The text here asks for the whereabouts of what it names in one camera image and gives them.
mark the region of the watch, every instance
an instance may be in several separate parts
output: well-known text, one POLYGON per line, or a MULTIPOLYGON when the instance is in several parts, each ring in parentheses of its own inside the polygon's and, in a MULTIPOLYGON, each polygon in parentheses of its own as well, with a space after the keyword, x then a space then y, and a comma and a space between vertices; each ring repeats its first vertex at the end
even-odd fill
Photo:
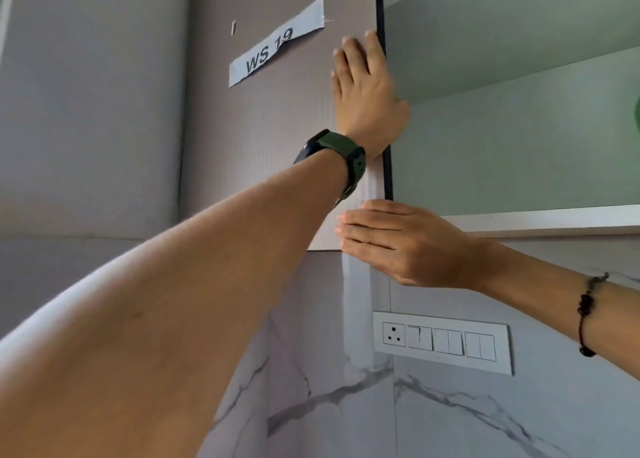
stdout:
POLYGON ((349 178, 347 180, 347 187, 344 189, 342 195, 338 199, 338 202, 336 202, 336 205, 338 205, 353 193, 358 186, 358 182, 364 175, 364 171, 367 168, 366 152, 362 146, 358 146, 347 136, 334 133, 330 130, 323 130, 307 141, 307 144, 302 148, 302 151, 300 151, 300 154, 293 164, 295 165, 296 163, 305 160, 324 148, 331 148, 332 150, 337 151, 347 162, 349 178))

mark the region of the hand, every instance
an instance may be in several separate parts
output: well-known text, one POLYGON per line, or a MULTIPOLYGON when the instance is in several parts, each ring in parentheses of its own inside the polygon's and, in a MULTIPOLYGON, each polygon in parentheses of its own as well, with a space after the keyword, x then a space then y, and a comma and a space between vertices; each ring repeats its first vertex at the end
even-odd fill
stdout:
POLYGON ((394 94, 394 82, 378 35, 367 32, 366 58, 356 40, 344 38, 333 52, 333 102, 338 130, 362 146, 372 160, 402 133, 409 104, 394 94))
POLYGON ((428 210, 388 200, 361 207, 339 216, 343 252, 406 286, 473 287, 488 243, 428 210))

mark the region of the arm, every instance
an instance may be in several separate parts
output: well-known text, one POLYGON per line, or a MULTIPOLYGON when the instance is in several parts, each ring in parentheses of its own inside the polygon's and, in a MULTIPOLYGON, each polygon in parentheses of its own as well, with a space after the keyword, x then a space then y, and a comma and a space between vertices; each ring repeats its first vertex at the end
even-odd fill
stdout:
MULTIPOLYGON (((400 284, 481 292, 578 340, 588 276, 473 238, 420 208, 373 200, 340 217, 342 250, 400 284)), ((594 297, 585 344, 640 379, 640 292, 604 283, 594 297)))
MULTIPOLYGON (((374 33, 334 55, 339 129, 371 158, 407 121, 374 33)), ((0 343, 13 458, 193 457, 252 335, 347 183, 323 150, 112 261, 0 343)))

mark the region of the label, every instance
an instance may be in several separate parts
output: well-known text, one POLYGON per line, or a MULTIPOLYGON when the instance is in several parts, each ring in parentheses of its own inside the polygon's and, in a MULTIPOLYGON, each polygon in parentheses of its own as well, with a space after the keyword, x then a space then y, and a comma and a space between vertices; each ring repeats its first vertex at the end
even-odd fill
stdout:
POLYGON ((273 57, 285 42, 324 28, 324 0, 316 0, 297 17, 276 28, 265 40, 229 65, 229 87, 253 74, 273 57))

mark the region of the black bracelet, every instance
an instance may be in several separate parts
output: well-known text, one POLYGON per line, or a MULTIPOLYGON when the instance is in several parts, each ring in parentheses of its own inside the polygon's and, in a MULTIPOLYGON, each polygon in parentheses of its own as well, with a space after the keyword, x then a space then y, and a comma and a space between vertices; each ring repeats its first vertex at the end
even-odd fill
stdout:
POLYGON ((592 277, 589 280, 587 292, 580 298, 580 306, 578 307, 578 313, 580 313, 580 326, 578 326, 578 335, 580 336, 580 353, 585 357, 593 357, 594 355, 596 355, 596 352, 594 352, 584 344, 584 339, 582 337, 582 325, 584 323, 584 318, 588 317, 591 314, 591 310, 593 309, 593 291, 596 289, 596 285, 599 283, 604 283, 608 279, 608 272, 604 273, 604 276, 592 277))

